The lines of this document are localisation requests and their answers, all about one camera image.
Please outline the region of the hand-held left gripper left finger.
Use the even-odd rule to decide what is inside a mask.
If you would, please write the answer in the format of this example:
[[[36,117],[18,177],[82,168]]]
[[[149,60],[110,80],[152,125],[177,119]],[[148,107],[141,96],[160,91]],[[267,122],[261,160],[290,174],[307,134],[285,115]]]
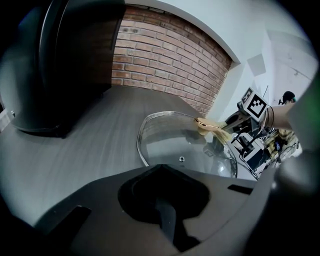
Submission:
[[[133,219],[118,200],[122,184],[148,170],[94,180],[52,206],[34,227],[75,256],[174,256],[178,250],[160,226]]]

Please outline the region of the yellow plaid cloth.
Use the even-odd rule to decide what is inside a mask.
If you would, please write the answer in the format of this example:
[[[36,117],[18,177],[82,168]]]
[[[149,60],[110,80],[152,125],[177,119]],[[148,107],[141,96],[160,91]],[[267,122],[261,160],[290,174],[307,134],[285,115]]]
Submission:
[[[299,140],[292,130],[276,129],[264,141],[265,150],[273,158],[276,154],[289,148],[289,153],[295,151]]]

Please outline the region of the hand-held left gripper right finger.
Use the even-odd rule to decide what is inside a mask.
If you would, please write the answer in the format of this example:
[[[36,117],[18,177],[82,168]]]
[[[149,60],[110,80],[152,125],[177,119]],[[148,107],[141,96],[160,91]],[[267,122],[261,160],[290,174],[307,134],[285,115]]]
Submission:
[[[256,181],[164,165],[162,232],[179,252],[204,243],[252,193]]]

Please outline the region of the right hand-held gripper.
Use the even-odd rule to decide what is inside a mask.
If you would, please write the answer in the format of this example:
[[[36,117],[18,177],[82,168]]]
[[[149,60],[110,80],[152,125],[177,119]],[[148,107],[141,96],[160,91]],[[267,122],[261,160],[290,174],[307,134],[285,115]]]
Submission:
[[[258,134],[266,118],[267,106],[266,100],[249,87],[237,103],[238,111],[226,119],[222,130],[237,134]]]

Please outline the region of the white desk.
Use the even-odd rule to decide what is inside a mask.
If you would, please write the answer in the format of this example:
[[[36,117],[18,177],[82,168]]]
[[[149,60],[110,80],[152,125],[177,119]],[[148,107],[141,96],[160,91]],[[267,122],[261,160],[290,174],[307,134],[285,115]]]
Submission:
[[[260,138],[256,138],[253,142],[253,137],[248,133],[236,135],[231,144],[239,152],[239,157],[244,160],[252,170],[256,170],[262,161],[265,146]]]

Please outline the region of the person's right forearm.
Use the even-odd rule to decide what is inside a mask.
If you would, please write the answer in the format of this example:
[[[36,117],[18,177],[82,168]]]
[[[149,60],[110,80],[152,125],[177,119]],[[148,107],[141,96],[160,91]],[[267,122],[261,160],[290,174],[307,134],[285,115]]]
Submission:
[[[268,106],[264,126],[268,128],[283,129],[292,131],[293,128],[289,121],[289,112],[295,103],[284,105]]]

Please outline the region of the yellow sponge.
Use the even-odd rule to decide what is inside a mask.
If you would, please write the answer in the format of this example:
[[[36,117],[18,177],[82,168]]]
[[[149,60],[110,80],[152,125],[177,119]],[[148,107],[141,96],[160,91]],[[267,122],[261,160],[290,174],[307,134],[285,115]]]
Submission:
[[[232,139],[232,135],[223,129],[217,128],[212,131],[212,134],[220,141],[221,144],[226,145]]]

